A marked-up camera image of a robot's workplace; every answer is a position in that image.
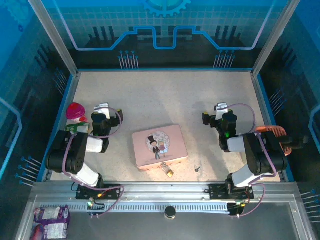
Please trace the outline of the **pink tin box with couple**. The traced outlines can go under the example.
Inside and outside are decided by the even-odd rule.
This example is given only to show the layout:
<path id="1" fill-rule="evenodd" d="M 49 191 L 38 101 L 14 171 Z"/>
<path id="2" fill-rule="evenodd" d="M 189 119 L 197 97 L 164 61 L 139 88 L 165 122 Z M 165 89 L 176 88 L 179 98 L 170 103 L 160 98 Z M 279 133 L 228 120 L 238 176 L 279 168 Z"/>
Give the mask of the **pink tin box with couple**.
<path id="1" fill-rule="evenodd" d="M 188 158 L 188 151 L 178 124 L 132 134 L 136 166 L 141 171 L 178 164 Z"/>

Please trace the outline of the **green snack bag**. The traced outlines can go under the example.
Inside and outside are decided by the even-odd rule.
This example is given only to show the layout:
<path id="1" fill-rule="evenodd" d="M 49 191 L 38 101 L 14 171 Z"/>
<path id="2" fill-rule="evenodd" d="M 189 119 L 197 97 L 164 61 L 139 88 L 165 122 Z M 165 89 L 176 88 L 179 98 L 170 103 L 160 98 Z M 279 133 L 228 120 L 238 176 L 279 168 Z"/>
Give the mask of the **green snack bag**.
<path id="1" fill-rule="evenodd" d="M 87 122 L 80 122 L 76 124 L 68 124 L 65 127 L 65 131 L 70 132 L 72 134 L 76 133 L 85 133 L 87 134 L 89 132 L 89 126 L 90 124 Z"/>

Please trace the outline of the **pink red lidded cup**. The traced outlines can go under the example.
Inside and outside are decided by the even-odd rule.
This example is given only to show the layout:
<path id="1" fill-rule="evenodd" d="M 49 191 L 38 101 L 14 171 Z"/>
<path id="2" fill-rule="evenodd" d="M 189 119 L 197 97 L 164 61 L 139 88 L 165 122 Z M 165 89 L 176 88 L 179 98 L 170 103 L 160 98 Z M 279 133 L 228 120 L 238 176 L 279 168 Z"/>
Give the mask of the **pink red lidded cup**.
<path id="1" fill-rule="evenodd" d="M 72 102 L 68 106 L 65 115 L 68 120 L 71 120 L 76 124 L 86 123 L 88 121 L 85 108 L 76 102 Z"/>

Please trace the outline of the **orange plastic rack holder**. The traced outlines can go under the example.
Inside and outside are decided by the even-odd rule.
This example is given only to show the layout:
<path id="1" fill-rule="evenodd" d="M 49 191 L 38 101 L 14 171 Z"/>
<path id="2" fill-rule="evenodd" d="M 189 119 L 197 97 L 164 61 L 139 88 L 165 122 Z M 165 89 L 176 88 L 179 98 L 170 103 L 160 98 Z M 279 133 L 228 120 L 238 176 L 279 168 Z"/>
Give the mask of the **orange plastic rack holder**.
<path id="1" fill-rule="evenodd" d="M 259 133 L 271 131 L 276 137 L 287 136 L 285 129 L 277 125 L 257 126 L 255 130 Z M 290 147 L 284 147 L 282 144 L 280 145 L 286 157 L 292 153 L 292 149 Z"/>

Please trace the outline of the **black round knob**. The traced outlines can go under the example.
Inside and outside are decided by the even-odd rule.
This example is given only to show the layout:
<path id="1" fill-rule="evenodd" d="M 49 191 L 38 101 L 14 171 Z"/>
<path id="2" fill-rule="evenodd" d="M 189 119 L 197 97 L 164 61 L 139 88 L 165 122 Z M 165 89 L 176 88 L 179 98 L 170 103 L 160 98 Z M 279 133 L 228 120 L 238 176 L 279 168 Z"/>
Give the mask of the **black round knob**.
<path id="1" fill-rule="evenodd" d="M 176 217 L 176 209 L 173 206 L 167 206 L 164 210 L 164 216 L 166 219 L 173 220 Z"/>

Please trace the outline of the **purple snack bag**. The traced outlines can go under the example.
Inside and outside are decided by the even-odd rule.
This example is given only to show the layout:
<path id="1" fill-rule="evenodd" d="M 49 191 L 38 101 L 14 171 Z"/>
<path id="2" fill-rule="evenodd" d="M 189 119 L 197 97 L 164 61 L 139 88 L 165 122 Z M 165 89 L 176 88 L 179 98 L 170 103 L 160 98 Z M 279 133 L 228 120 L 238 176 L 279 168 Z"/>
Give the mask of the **purple snack bag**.
<path id="1" fill-rule="evenodd" d="M 71 220 L 69 207 L 38 207 L 33 211 L 29 240 L 66 240 Z"/>

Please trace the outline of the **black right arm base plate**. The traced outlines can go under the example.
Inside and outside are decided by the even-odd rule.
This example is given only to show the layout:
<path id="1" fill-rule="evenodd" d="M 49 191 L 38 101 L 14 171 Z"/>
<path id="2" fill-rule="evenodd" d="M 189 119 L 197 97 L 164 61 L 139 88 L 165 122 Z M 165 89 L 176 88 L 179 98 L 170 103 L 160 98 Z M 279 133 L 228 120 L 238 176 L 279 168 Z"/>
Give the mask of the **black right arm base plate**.
<path id="1" fill-rule="evenodd" d="M 211 200 L 253 200 L 255 198 L 252 187 L 232 187 L 227 184 L 209 184 L 204 192 Z"/>

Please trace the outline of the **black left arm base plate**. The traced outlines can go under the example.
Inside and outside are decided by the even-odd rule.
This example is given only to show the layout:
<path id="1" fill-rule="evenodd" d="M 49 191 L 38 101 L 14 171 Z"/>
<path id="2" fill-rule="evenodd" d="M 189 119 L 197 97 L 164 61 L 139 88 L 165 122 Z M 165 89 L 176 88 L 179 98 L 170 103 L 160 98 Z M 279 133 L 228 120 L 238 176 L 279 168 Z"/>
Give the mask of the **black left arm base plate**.
<path id="1" fill-rule="evenodd" d="M 75 198 L 77 200 L 117 200 L 122 192 L 121 188 L 111 189 L 109 191 L 93 190 L 84 186 L 78 186 L 76 190 Z"/>

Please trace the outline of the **aluminium mounting rail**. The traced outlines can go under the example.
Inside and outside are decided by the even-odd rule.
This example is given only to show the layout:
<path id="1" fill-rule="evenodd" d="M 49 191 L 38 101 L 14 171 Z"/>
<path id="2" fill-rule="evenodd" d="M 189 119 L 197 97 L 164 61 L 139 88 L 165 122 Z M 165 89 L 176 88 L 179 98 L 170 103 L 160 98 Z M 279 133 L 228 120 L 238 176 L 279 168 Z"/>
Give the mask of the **aluminium mounting rail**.
<path id="1" fill-rule="evenodd" d="M 209 202 L 205 193 L 210 182 L 120 182 L 124 193 L 120 202 L 130 203 L 200 203 Z M 29 201 L 37 203 L 74 203 L 76 193 L 70 181 L 37 182 L 29 195 Z M 301 202 L 299 188 L 295 182 L 265 182 L 253 187 L 254 199 L 263 203 Z"/>

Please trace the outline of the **aluminium frame post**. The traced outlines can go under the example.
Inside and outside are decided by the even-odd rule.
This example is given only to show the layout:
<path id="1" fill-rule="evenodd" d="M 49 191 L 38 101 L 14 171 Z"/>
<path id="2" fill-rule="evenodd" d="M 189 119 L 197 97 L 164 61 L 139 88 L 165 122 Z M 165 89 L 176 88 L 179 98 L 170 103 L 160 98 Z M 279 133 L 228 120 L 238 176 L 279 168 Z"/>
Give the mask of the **aluminium frame post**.
<path id="1" fill-rule="evenodd" d="M 261 52 L 258 55 L 258 58 L 252 68 L 252 77 L 257 78 L 262 67 L 266 63 L 268 57 L 270 56 L 272 50 L 274 49 L 276 43 L 284 32 L 288 22 L 290 21 L 293 13 L 295 12 L 297 6 L 301 0 L 288 0 L 287 4 L 283 8 L 277 22 L 275 23 L 269 37 L 263 46 Z"/>
<path id="2" fill-rule="evenodd" d="M 78 76 L 78 68 L 70 55 L 61 35 L 59 34 L 54 22 L 52 21 L 47 9 L 41 0 L 27 0 L 31 5 L 34 13 L 36 14 L 38 20 L 42 24 L 44 30 L 46 31 L 48 37 L 53 43 L 55 49 L 59 53 L 61 59 L 65 63 L 67 69 L 73 77 Z"/>

